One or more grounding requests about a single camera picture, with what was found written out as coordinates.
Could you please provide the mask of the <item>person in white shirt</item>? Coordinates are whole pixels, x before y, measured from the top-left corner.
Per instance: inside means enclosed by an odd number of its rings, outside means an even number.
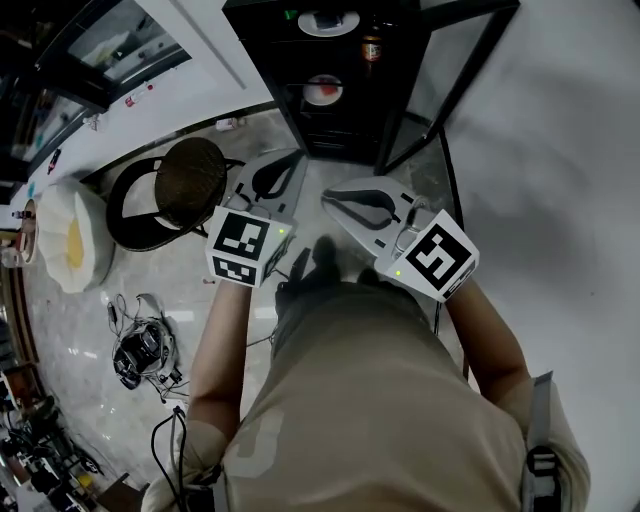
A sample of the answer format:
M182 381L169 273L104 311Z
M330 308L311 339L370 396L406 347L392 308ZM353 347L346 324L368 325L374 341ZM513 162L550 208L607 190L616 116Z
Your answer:
M522 512L534 380L498 403L469 384L416 301L384 282L304 293L232 439L186 419L142 512ZM561 512L588 464L551 385Z

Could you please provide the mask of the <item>round wooden side table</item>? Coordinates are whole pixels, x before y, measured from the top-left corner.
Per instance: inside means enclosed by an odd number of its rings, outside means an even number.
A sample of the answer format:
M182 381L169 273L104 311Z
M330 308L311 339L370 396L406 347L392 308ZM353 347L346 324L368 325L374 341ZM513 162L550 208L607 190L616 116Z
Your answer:
M12 217L20 221L16 248L24 265L31 264L37 252L38 225L36 211L36 202L33 199L29 199L22 210L16 210L12 213Z

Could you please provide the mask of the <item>clear bottle with red label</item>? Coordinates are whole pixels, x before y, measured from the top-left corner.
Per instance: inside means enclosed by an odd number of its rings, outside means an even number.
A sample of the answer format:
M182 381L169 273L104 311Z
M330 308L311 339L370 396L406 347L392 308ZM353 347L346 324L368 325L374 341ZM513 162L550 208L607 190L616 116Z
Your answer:
M154 90L154 85L151 83L145 83L143 85L141 85L140 87L138 87L137 89L135 89L134 91L132 91L124 100L125 105L128 108L133 107L134 105L138 104L141 100L141 98L146 95L147 93L151 92Z

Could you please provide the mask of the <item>white bean bag yellow centre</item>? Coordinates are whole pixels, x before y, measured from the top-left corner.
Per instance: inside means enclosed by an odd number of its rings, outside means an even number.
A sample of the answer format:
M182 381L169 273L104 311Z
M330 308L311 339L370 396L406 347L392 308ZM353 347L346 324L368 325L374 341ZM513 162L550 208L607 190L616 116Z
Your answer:
M105 280L115 243L102 198L84 184L64 179L45 189L36 218L46 270L63 292L82 293Z

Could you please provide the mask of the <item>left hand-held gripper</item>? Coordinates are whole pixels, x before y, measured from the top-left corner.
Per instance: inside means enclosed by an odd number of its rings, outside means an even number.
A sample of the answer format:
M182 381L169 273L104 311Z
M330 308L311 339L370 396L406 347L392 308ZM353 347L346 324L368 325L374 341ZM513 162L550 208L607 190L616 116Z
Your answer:
M214 278L258 288L269 277L294 238L291 216L307 166L302 150L287 148L242 167L237 194L215 208L209 225L205 255Z

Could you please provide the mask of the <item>black waist pouch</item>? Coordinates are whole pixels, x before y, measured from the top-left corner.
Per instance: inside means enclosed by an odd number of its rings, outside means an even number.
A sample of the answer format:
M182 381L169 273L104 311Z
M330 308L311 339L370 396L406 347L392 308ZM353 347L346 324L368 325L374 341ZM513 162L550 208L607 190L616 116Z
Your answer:
M286 312L296 302L301 293L306 266L311 254L310 248L305 248L294 261L288 277L280 282L275 292L275 310L277 319L281 321Z

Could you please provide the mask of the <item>person's right forearm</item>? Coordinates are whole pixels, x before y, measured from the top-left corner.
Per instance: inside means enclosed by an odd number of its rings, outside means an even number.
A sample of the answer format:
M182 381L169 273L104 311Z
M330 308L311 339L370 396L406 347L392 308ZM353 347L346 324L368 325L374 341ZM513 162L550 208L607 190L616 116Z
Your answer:
M479 285L468 279L445 303L481 394L498 403L530 379L521 346Z

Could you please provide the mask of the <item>large white plate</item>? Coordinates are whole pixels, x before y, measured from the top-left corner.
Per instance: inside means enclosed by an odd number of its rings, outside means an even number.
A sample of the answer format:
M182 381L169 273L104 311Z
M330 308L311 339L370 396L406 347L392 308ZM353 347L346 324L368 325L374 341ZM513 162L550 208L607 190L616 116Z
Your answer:
M360 16L356 11L342 14L342 21L332 27L321 28L315 19L315 12L308 11L298 16L298 27L307 35L320 38L338 37L355 30L360 23Z

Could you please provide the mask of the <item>person's left forearm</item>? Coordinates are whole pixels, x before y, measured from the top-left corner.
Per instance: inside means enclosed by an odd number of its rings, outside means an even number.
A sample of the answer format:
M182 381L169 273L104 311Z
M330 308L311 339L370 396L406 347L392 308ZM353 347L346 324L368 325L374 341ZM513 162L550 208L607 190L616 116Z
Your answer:
M252 289L221 282L196 350L187 416L232 439L240 424Z

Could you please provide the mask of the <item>black round wicker chair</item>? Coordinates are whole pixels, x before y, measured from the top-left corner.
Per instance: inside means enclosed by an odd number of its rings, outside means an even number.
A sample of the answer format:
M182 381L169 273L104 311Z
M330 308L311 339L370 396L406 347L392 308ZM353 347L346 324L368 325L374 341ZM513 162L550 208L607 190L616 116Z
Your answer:
M164 156L138 160L116 179L106 208L106 223L113 240L131 252L148 252L195 233L203 238L205 222L220 204L228 172L244 167L226 158L210 140L192 137L176 143ZM136 181L153 174L158 210L124 216L126 196Z

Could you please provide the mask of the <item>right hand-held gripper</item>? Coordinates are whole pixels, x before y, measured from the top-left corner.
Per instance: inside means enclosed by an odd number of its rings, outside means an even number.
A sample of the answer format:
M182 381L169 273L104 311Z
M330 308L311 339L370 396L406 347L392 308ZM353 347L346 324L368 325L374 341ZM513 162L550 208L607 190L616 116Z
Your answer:
M446 210L434 213L415 198L395 179L373 176L326 189L321 203L374 257L382 251L374 262L379 274L444 303L477 268L479 250Z

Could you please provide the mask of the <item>black headset device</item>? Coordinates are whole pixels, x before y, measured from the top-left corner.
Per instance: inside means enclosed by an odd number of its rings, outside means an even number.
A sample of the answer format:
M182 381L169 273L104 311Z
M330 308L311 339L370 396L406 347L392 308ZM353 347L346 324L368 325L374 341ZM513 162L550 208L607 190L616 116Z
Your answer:
M143 380L165 383L174 372L176 358L174 337L158 318L132 324L116 340L112 353L114 371L128 390Z

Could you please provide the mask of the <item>black cabinet with glass door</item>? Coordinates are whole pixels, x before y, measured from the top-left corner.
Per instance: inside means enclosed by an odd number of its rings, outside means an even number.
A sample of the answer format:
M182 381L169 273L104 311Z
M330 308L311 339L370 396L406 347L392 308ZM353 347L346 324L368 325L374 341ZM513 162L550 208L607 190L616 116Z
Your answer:
M391 172L444 129L520 6L519 0L226 0L223 14L265 82L300 148L312 159ZM284 12L296 10L287 20ZM308 12L356 11L352 32L313 37ZM366 35L382 38L381 59L362 55ZM313 106L303 87L321 74L343 87Z

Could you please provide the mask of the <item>red and white bowl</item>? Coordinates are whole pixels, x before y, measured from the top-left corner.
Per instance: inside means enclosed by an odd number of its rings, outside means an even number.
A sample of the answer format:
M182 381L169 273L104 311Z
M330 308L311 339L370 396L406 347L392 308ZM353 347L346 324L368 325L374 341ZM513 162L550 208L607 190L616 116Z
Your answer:
M329 96L324 97L320 92L321 85L335 85L341 88L341 92ZM303 87L303 98L304 100L318 107L329 106L331 104L336 103L342 96L343 87L341 81L334 77L333 75L321 74L312 77L309 82Z

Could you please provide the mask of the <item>black-framed window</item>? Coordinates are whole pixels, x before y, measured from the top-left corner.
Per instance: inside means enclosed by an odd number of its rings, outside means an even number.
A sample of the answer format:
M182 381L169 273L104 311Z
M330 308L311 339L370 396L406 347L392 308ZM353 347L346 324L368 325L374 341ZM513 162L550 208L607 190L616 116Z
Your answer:
M189 58L137 0L0 0L0 189Z

